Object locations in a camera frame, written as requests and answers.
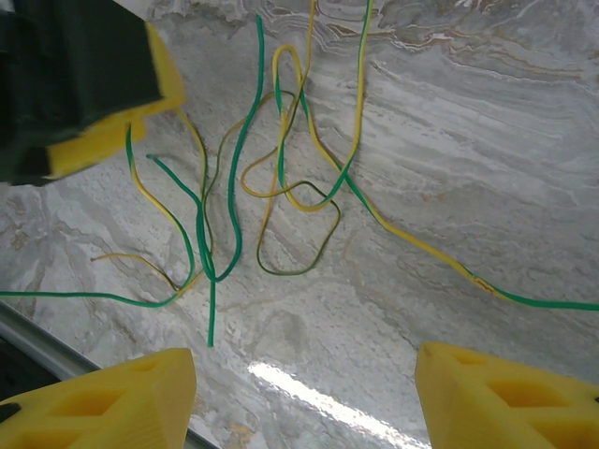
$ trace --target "gray marble countertop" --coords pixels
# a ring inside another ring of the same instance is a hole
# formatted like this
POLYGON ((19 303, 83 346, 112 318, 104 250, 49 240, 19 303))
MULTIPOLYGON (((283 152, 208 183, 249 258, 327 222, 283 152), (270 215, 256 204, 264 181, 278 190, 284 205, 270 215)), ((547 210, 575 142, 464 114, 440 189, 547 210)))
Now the gray marble countertop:
MULTIPOLYGON (((256 88, 254 15, 270 57, 305 52, 307 1, 122 0, 155 21, 186 85, 185 110, 214 161, 256 88)), ((364 1, 321 0, 307 93, 322 138, 347 155, 364 1)), ((367 98, 352 175, 397 226, 497 285, 531 297, 596 301, 599 263, 599 15, 583 0, 377 0, 367 98)), ((294 89, 289 61, 283 85, 294 89)), ((266 77, 271 88, 270 74, 266 77)), ((260 113, 244 167, 276 143, 274 105, 260 113)), ((199 159, 172 114, 135 146, 144 182, 194 229, 193 204, 143 155, 158 153, 191 185, 199 159)), ((335 172, 305 121, 288 143, 290 179, 324 188, 335 172)), ((226 153, 230 161, 231 148, 226 153)), ((252 182, 266 188, 267 167, 252 182)), ((162 298, 145 267, 90 258, 147 254, 177 281, 186 256, 175 229, 135 189, 124 153, 43 189, 4 189, 0 288, 110 291, 162 298)), ((191 426, 223 448, 427 448, 413 372, 418 345, 442 340, 599 383, 599 314, 544 311, 490 297, 394 238, 351 192, 317 268, 264 274, 254 248, 265 202, 238 192, 244 251, 218 286, 216 347, 206 347, 208 284, 174 305, 15 299, 20 312, 101 366, 173 346, 192 349, 191 426)), ((234 249, 226 182, 214 193, 215 262, 234 249)), ((334 216, 277 201, 265 258, 306 264, 334 216)))

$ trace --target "marble surface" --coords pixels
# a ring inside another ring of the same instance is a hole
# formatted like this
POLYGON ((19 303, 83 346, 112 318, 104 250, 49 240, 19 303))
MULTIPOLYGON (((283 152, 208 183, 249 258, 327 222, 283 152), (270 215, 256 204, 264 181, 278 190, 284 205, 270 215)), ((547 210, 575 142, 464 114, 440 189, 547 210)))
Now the marble surface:
MULTIPOLYGON (((303 54, 307 1, 122 0, 154 20, 188 92, 186 110, 214 149, 251 105, 258 12, 267 52, 303 54)), ((347 154, 356 102, 363 0, 321 0, 308 94, 324 140, 347 154)), ((367 102, 352 174, 389 220, 505 289, 595 301, 599 286, 599 16, 587 0, 377 0, 367 102)), ((283 64, 284 86, 293 88, 283 64)), ((274 106, 256 121, 241 164, 275 143, 274 106)), ((230 147, 226 160, 230 160, 230 147)), ((159 153, 193 183, 198 157, 171 114, 148 122, 139 171, 193 228, 195 211, 143 156, 159 153)), ((299 120, 290 178, 332 185, 335 172, 299 120)), ((265 167, 252 182, 265 187, 265 167)), ((10 303, 108 366, 172 346, 193 350, 191 425, 223 448, 429 446, 413 371, 422 341, 442 340, 599 383, 599 314, 542 311, 489 297, 380 228, 343 188, 343 221, 311 273, 262 273, 254 247, 264 202, 240 189, 243 257, 218 287, 216 347, 206 347, 208 285, 146 311, 108 301, 10 303)), ((96 262, 150 255, 178 281, 180 237, 138 194, 125 156, 43 189, 3 188, 0 288, 110 291, 162 298, 146 268, 96 262)), ((223 267, 234 248, 226 183, 212 202, 223 267)), ((310 260, 330 210, 302 215, 278 201, 266 259, 310 260)))

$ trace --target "yellow plastic part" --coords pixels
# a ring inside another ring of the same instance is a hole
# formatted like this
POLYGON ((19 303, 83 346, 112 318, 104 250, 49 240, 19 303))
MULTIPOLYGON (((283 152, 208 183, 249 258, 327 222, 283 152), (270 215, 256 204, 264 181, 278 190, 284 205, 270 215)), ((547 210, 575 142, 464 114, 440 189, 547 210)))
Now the yellow plastic part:
POLYGON ((195 393, 188 349, 148 355, 1 402, 0 449, 181 449, 195 393))
POLYGON ((433 449, 599 448, 597 385, 424 343, 416 388, 433 449))
POLYGON ((156 29, 147 22, 146 31, 162 99, 112 114, 94 123, 78 138, 50 146, 47 149, 51 168, 49 179, 63 178, 114 155, 123 147, 126 127, 130 123, 134 125, 132 140, 137 141, 145 134, 143 117, 178 108, 185 102, 183 82, 167 47, 156 29))

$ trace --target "marble veining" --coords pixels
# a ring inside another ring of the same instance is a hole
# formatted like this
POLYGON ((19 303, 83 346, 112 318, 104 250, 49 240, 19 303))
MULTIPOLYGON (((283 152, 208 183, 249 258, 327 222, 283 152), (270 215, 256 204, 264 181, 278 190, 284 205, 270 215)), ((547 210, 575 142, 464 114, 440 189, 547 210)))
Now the marble veining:
MULTIPOLYGON (((251 105, 256 27, 267 54, 305 52, 309 4, 297 0, 121 0, 155 22, 179 66, 186 110, 211 153, 251 105)), ((395 225, 506 289, 595 301, 599 283, 599 27, 590 0, 373 0, 363 139, 352 175, 395 225)), ((320 0, 307 92, 322 138, 349 151, 364 0, 320 0)), ((290 63, 283 84, 293 89, 290 63)), ((266 77, 271 89, 270 73, 266 77)), ((277 137, 260 113, 241 165, 277 137)), ((231 147, 226 153, 230 160, 231 147)), ((136 145, 139 172, 193 229, 195 211, 143 154, 190 184, 199 161, 172 114, 136 145)), ((289 140, 289 178, 331 186, 335 172, 305 121, 289 140)), ((250 182, 266 188, 267 167, 250 182)), ((2 190, 0 288, 169 295, 144 267, 90 259, 149 255, 177 281, 180 237, 138 194, 124 154, 46 188, 2 190)), ((218 287, 216 347, 205 344, 208 285, 163 310, 108 301, 15 299, 19 311, 107 366, 172 346, 194 352, 193 428, 223 448, 429 447, 413 371, 417 346, 442 340, 599 383, 599 314, 542 311, 489 297, 380 228, 342 189, 343 220, 322 262, 275 278, 254 260, 265 203, 238 193, 244 252, 218 287)), ((223 267, 234 248, 226 182, 211 204, 223 267)), ((309 263, 333 220, 277 202, 265 259, 309 263)))

